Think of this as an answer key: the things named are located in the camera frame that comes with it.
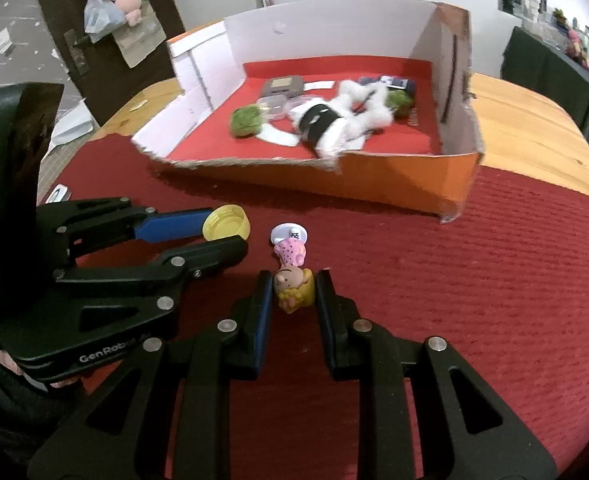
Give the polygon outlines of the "person's left hand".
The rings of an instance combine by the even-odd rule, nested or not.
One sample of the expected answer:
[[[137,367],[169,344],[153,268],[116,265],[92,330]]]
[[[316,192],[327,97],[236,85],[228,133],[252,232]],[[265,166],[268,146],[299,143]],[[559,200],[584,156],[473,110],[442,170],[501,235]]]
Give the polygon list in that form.
[[[0,365],[5,367],[7,370],[10,370],[10,372],[13,372],[14,374],[16,374],[18,376],[24,377],[31,385],[37,386],[38,388],[42,388],[42,389],[46,388],[46,385],[44,382],[37,382],[32,377],[25,374],[25,372],[20,368],[20,366],[16,362],[14,362],[12,357],[4,350],[0,350]],[[58,380],[58,382],[50,382],[48,384],[48,386],[50,388],[59,389],[59,388],[73,385],[76,382],[78,382],[80,379],[81,379],[80,376],[73,376],[73,377],[63,379],[63,380]]]

